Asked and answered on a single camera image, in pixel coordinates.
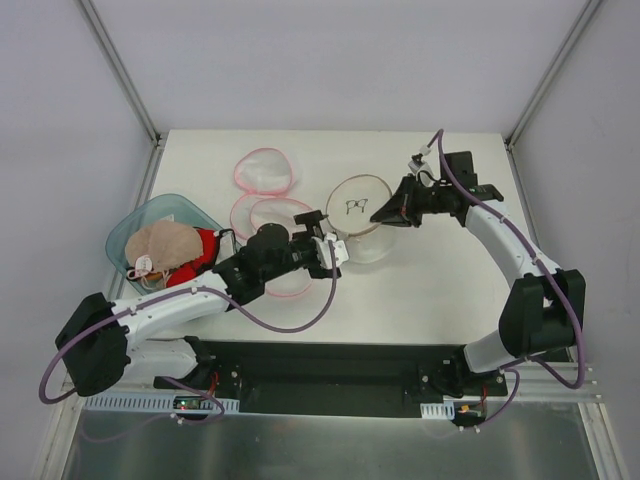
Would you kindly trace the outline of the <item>cream mesh laundry bag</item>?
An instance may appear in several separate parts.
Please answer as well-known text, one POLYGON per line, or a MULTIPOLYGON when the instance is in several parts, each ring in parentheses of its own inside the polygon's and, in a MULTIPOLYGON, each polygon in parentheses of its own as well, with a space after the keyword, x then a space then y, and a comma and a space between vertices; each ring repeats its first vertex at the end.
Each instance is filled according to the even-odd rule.
POLYGON ((389 185, 370 174, 344 180, 329 195, 327 221, 338 238, 345 242, 351 262, 378 262, 393 248, 395 231, 370 220, 391 196, 389 185))

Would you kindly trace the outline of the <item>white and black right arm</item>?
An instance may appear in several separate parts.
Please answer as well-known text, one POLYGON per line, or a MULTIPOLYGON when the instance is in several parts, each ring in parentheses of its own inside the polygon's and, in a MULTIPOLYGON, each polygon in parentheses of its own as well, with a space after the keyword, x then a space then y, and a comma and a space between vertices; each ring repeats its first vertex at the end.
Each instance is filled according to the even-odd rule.
POLYGON ((586 371, 584 276, 560 267, 515 225, 499 190, 479 184, 470 152, 441 155, 438 176, 427 154, 422 150, 411 157, 409 174, 372 221, 419 227, 427 214, 447 214, 483 245, 510 288, 497 329, 459 348, 432 379, 451 382, 457 392, 469 395, 489 373, 526 360, 542 364, 544 354, 573 347, 578 367, 570 385, 578 388, 586 371))

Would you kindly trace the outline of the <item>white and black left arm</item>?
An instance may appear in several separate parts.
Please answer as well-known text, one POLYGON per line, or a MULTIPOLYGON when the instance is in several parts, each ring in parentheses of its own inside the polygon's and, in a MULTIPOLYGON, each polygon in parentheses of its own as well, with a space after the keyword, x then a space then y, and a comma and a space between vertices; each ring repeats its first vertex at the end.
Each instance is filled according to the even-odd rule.
POLYGON ((254 324, 277 332, 246 311, 264 295, 268 282, 298 270, 312 279, 336 283, 349 259, 345 242, 321 227, 318 210, 295 216, 302 231, 291 234, 275 223, 258 228, 236 253, 194 279, 162 291, 110 302, 101 293, 85 297, 55 339, 57 353, 39 385, 42 402, 50 374, 62 362, 80 397, 117 384, 139 361, 139 347, 155 334, 206 315, 236 310, 254 324))

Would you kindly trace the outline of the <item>pink-trimmed mesh bag middle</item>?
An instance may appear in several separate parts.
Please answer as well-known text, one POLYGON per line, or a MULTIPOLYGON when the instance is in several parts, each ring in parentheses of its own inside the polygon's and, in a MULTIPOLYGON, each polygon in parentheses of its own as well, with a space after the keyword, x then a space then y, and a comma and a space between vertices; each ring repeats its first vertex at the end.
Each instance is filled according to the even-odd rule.
POLYGON ((292 235, 304 230, 302 225, 295 223, 294 217, 310 211, 309 205, 292 198, 245 194, 232 206, 230 224, 241 240, 247 240, 268 223, 279 224, 292 235))

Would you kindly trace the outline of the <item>white black-trimmed bra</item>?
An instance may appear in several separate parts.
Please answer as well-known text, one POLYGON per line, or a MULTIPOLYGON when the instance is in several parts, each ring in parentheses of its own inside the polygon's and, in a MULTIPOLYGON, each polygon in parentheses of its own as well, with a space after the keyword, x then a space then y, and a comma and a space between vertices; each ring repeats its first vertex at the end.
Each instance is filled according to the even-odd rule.
POLYGON ((216 232, 217 254, 215 263, 230 258, 237 253, 236 234, 233 229, 222 229, 216 232))

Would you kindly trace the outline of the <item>pink-trimmed mesh bag front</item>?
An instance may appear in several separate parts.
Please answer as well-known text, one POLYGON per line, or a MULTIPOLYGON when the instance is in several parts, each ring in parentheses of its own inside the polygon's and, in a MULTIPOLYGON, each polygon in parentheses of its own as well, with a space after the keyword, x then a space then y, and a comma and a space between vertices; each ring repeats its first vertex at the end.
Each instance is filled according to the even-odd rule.
POLYGON ((311 286, 312 279, 304 269, 287 273, 266 283, 268 295, 288 298, 305 293, 311 286))

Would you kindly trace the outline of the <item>red bra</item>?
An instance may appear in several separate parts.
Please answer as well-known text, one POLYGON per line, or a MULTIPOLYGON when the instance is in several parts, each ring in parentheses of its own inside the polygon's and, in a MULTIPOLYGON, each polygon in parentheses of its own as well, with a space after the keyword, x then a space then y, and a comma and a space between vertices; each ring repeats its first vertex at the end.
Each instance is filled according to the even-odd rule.
POLYGON ((202 254, 171 273, 166 280, 167 288, 191 281, 215 266, 220 252, 219 234, 215 230, 197 228, 202 243, 202 254))

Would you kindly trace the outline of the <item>pink-trimmed white mesh bag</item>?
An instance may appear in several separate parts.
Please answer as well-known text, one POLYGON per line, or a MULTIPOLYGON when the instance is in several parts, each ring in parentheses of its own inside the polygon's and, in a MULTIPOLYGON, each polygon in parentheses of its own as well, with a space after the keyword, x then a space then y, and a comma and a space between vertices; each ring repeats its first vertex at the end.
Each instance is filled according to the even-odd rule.
POLYGON ((259 195, 284 195, 294 188, 300 177, 298 163, 274 147, 248 152, 233 171, 233 179, 239 188, 259 195))

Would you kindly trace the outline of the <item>beige bra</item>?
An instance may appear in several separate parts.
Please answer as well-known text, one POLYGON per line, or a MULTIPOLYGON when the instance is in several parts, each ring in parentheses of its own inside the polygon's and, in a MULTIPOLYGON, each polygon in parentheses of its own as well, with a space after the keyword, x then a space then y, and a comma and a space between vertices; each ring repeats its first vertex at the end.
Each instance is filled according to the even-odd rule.
POLYGON ((203 250, 194 227, 158 220, 134 233, 127 241, 124 252, 131 267, 148 272, 164 272, 194 260, 203 250))

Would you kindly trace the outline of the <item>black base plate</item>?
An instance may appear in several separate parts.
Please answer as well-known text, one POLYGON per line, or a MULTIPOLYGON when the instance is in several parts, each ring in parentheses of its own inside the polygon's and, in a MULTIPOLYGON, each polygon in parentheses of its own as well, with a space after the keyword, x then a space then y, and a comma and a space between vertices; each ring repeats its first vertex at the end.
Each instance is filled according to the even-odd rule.
POLYGON ((236 400, 243 413, 416 418, 451 386, 467 397, 507 394, 496 373, 462 372, 457 345, 186 340, 197 364, 180 383, 236 400))

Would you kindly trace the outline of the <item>right aluminium frame post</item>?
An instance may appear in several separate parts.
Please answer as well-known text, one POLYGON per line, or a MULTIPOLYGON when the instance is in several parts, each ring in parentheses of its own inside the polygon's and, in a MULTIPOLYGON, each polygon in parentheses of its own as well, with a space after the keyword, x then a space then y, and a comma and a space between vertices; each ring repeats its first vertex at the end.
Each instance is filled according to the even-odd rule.
POLYGON ((537 82, 532 94, 525 103, 524 108, 518 116, 514 126, 504 137, 505 147, 508 152, 513 151, 514 147, 525 133, 527 127, 533 120, 537 111, 541 108, 544 100, 550 93, 570 57, 577 49, 587 30, 605 5, 606 1, 604 0, 588 0, 581 6, 576 18, 573 20, 567 33, 564 35, 548 66, 537 82))

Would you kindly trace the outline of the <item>aluminium frame post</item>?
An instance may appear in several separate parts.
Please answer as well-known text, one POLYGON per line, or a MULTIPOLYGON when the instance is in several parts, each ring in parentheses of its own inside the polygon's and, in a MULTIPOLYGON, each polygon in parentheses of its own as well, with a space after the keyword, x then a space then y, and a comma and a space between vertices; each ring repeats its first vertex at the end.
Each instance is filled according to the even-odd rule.
POLYGON ((537 111, 541 108, 544 100, 550 93, 570 57, 577 49, 587 30, 605 5, 606 1, 604 0, 588 0, 581 6, 576 18, 573 20, 567 33, 564 35, 548 66, 537 82, 532 94, 525 103, 524 108, 518 116, 514 126, 504 137, 505 147, 508 152, 513 151, 514 147, 525 133, 527 127, 533 120, 537 111))
POLYGON ((131 107, 133 114, 143 129, 146 137, 157 145, 162 140, 162 133, 152 120, 144 101, 131 78, 118 49, 111 38, 106 24, 91 0, 76 0, 74 2, 79 13, 85 20, 96 44, 101 51, 109 69, 114 76, 125 100, 131 107))

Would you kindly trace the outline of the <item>left aluminium frame post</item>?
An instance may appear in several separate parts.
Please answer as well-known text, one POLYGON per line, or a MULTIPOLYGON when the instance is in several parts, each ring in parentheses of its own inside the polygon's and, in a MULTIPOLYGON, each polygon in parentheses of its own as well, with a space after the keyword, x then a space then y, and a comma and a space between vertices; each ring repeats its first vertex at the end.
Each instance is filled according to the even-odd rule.
POLYGON ((144 101, 131 78, 118 49, 111 38, 106 24, 91 0, 76 0, 74 2, 79 13, 85 20, 96 44, 101 51, 109 69, 114 76, 125 100, 131 107, 133 114, 143 129, 146 137, 157 145, 162 140, 162 133, 152 120, 144 101))

